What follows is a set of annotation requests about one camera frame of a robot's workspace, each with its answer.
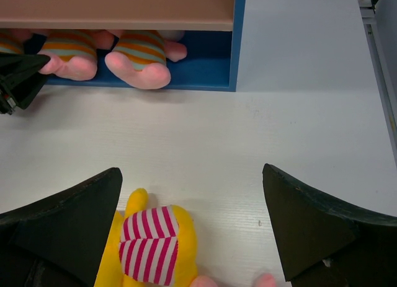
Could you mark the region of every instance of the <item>stuffed toy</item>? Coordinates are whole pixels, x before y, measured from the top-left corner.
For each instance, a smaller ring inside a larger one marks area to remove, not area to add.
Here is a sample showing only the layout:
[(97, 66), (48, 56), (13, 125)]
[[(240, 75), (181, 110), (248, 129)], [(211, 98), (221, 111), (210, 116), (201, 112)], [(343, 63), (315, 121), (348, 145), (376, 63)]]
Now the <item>stuffed toy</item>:
[(23, 53), (22, 43), (32, 33), (47, 36), (38, 52), (51, 60), (39, 71), (74, 81), (87, 81), (97, 72), (97, 49), (109, 50), (107, 67), (118, 78), (138, 89), (160, 89), (169, 84), (171, 74), (166, 58), (179, 61), (187, 56), (186, 47), (176, 41), (183, 31), (156, 30), (2, 30), (0, 51)]
[(33, 30), (47, 36), (38, 52), (51, 60), (39, 71), (74, 81), (87, 81), (97, 73), (97, 49), (112, 47), (114, 36), (105, 30)]
[(156, 30), (110, 30), (118, 43), (106, 57), (110, 71), (132, 87), (160, 89), (169, 84), (171, 74), (166, 58), (173, 62), (187, 55), (186, 47), (176, 41), (183, 32)]
[(105, 30), (0, 29), (0, 52), (23, 54), (23, 43), (33, 33), (47, 36), (38, 53), (49, 56), (50, 61), (39, 72), (75, 81), (92, 79), (97, 72), (96, 50), (110, 49), (114, 42), (114, 36)]
[(23, 54), (23, 43), (32, 38), (29, 30), (0, 29), (0, 53)]
[(176, 205), (147, 210), (147, 201), (146, 190), (138, 189), (130, 195), (124, 217), (116, 211), (95, 287), (216, 287), (197, 274), (190, 214)]

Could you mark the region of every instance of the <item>yellow plush toy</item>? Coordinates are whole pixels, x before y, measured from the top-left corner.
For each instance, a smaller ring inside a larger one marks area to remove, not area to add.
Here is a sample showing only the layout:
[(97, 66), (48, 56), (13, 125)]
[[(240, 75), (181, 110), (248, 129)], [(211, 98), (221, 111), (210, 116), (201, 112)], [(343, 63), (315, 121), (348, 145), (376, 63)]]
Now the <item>yellow plush toy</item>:
[(128, 199), (125, 216), (116, 211), (95, 287), (216, 287), (197, 276), (197, 240), (193, 219), (170, 205), (146, 209), (145, 189)]

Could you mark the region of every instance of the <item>orange and blue striped fabric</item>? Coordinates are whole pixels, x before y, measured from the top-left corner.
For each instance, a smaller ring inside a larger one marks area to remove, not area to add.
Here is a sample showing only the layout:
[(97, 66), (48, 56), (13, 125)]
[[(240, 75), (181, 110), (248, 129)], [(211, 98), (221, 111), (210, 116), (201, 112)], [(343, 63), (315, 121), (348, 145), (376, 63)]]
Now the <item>orange and blue striped fabric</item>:
[(113, 51), (124, 54), (137, 71), (151, 63), (166, 64), (164, 40), (155, 30), (125, 31)]
[(24, 46), (8, 29), (0, 29), (0, 53), (24, 53)]
[(90, 30), (52, 30), (43, 50), (56, 54), (65, 62), (74, 56), (97, 59), (95, 41)]

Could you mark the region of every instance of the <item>brown shelf board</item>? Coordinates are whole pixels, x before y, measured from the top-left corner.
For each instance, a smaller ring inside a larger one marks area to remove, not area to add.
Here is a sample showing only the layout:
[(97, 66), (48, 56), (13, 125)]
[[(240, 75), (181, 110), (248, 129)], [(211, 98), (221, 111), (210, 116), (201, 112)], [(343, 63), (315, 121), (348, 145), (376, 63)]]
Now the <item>brown shelf board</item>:
[(0, 0), (0, 28), (233, 29), (234, 0)]

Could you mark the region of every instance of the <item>table surface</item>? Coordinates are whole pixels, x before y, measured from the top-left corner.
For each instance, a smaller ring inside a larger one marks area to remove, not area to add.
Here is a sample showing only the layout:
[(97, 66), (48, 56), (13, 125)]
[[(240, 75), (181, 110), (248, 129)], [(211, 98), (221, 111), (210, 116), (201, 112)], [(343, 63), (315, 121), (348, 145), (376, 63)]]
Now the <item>table surface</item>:
[(197, 227), (201, 273), (251, 286), (282, 269), (262, 190), (274, 164), (397, 216), (397, 169), (356, 0), (247, 0), (237, 93), (45, 87), (0, 119), (0, 211), (109, 167), (118, 208), (145, 187)]

